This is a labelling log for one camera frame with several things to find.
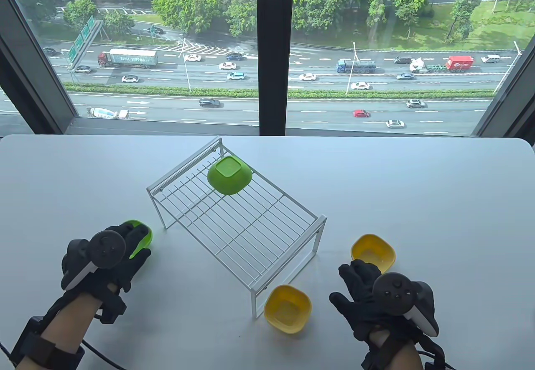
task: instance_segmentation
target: square bowl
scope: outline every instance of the square bowl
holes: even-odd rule
[[[310,298],[290,285],[279,285],[273,289],[264,308],[267,322],[287,334],[300,332],[311,312]]]
[[[208,183],[219,193],[236,194],[252,180],[249,166],[236,156],[226,156],[208,170]]]
[[[129,219],[126,222],[132,224],[134,228],[139,225],[145,225],[143,222],[137,221],[137,219]],[[150,227],[147,227],[147,229],[149,230],[149,233],[142,240],[140,240],[140,242],[138,243],[138,247],[135,248],[135,250],[132,252],[132,254],[130,255],[130,258],[137,255],[142,248],[149,247],[149,244],[151,244],[151,242],[153,241],[153,230]]]
[[[373,234],[363,235],[351,248],[352,260],[360,259],[365,263],[372,263],[381,270],[381,274],[394,265],[396,252],[388,243]]]

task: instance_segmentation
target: vr controller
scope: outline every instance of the vr controller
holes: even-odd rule
[[[67,254],[61,261],[64,274],[61,288],[71,290],[89,273],[94,273],[99,268],[115,267],[122,260],[125,251],[124,238],[112,230],[101,231],[91,240],[71,240]]]
[[[375,301],[386,313],[402,315],[424,334],[438,336],[433,291],[428,284],[411,281],[403,274],[386,273],[375,280],[372,292]]]

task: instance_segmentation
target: black glove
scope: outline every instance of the black glove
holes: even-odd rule
[[[102,301],[102,315],[96,316],[103,324],[113,324],[118,315],[126,310],[126,305],[119,297],[120,290],[130,291],[132,278],[139,271],[151,251],[148,248],[140,250],[132,259],[130,256],[138,246],[139,242],[147,236],[149,230],[145,225],[133,227],[130,223],[123,223],[118,227],[109,227],[109,230],[120,234],[126,242],[126,251],[122,261],[110,269],[99,268],[94,273],[89,273],[72,290],[65,292],[65,295],[77,296],[82,292],[87,292]],[[114,293],[108,285],[117,286]]]
[[[329,301],[346,318],[354,337],[368,344],[369,353],[362,364],[363,368],[384,368],[408,341],[417,343],[420,340],[423,333],[415,324],[403,316],[386,314],[373,299],[373,283],[381,275],[376,265],[354,260],[350,265],[342,264],[338,273],[346,283],[353,301],[339,292],[331,293]],[[390,331],[383,345],[386,352],[380,351],[369,341],[370,332],[379,329]]]

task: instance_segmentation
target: green bowl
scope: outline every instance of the green bowl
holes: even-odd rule
[[[126,222],[132,224],[134,228],[139,225],[145,225],[147,227],[146,224],[141,221],[137,221],[137,219],[129,219]],[[140,242],[138,243],[138,247],[135,248],[134,252],[130,255],[130,258],[133,258],[135,255],[137,255],[142,248],[149,247],[149,244],[151,244],[151,242],[153,241],[153,230],[150,227],[147,228],[149,229],[149,233],[142,240],[140,240]]]
[[[226,156],[208,170],[208,183],[225,195],[236,194],[251,180],[251,168],[236,156]]]

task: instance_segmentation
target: truck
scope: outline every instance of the truck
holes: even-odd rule
[[[353,73],[373,73],[377,69],[374,61],[355,61],[353,64],[353,61],[340,59],[336,64],[336,73],[351,73],[352,66]]]
[[[409,65],[412,73],[430,72],[465,72],[474,64],[474,59],[468,55],[450,56],[445,65],[427,65],[422,58],[415,59]]]
[[[99,66],[133,66],[135,68],[155,68],[158,66],[158,55],[156,51],[144,49],[119,49],[113,48],[102,52],[97,57]]]

